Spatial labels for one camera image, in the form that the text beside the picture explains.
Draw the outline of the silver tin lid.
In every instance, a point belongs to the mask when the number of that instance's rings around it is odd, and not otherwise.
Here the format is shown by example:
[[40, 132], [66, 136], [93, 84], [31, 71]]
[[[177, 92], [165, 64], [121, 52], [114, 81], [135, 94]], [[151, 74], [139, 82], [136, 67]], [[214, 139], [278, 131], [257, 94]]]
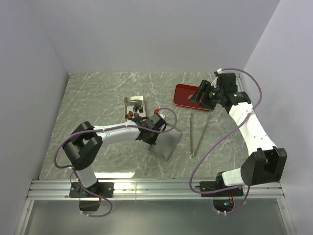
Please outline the silver tin lid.
[[177, 128], [158, 135], [156, 143], [148, 148], [149, 153], [163, 160], [169, 160], [180, 140], [182, 132]]

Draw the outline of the silver metal tweezers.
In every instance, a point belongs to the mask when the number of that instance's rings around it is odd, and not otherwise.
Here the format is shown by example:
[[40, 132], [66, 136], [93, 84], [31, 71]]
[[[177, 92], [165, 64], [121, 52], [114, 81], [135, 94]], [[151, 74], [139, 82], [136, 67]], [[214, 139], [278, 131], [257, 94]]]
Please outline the silver metal tweezers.
[[190, 114], [190, 119], [189, 119], [189, 138], [190, 138], [190, 158], [194, 158], [200, 147], [200, 143], [202, 142], [202, 139], [204, 137], [204, 132], [207, 129], [209, 123], [209, 118], [206, 119], [206, 122], [203, 126], [203, 129], [201, 131], [201, 135], [197, 136], [196, 131], [195, 131], [195, 125], [194, 125], [194, 113]]

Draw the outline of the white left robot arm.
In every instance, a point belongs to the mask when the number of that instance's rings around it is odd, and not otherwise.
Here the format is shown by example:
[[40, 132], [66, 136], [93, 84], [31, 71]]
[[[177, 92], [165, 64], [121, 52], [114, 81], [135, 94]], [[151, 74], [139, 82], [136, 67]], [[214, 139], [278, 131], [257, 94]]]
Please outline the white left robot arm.
[[71, 162], [74, 174], [81, 181], [81, 191], [88, 197], [102, 195], [98, 179], [91, 167], [102, 146], [123, 141], [142, 141], [157, 150], [165, 150], [160, 139], [174, 132], [158, 110], [151, 117], [145, 117], [142, 104], [135, 104], [126, 114], [126, 122], [109, 126], [93, 126], [88, 121], [81, 123], [61, 144]]

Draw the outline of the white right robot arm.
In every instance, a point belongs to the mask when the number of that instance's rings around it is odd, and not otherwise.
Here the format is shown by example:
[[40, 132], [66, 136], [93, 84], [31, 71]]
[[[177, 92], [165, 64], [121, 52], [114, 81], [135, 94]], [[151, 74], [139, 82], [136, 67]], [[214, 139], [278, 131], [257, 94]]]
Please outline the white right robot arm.
[[227, 195], [242, 186], [279, 182], [287, 160], [286, 150], [270, 139], [254, 112], [260, 101], [252, 104], [248, 94], [238, 90], [235, 72], [235, 68], [218, 69], [214, 73], [215, 80], [202, 80], [189, 98], [210, 110], [218, 104], [225, 108], [237, 126], [217, 142], [240, 131], [249, 154], [240, 168], [219, 173], [215, 187], [207, 191], [208, 194]]

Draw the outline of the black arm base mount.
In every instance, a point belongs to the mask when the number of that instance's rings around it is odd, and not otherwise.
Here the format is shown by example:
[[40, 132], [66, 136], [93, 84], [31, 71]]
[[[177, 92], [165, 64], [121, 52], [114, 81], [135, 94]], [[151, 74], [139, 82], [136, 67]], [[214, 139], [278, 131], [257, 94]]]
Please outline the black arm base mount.
[[210, 193], [210, 194], [201, 194], [201, 197], [229, 197], [229, 196], [243, 196], [244, 192], [242, 188], [230, 189], [230, 187], [225, 186], [224, 184], [217, 184], [215, 181], [200, 181], [198, 185], [195, 186], [196, 189], [199, 189], [201, 192], [211, 192], [220, 189], [225, 189], [224, 191]]

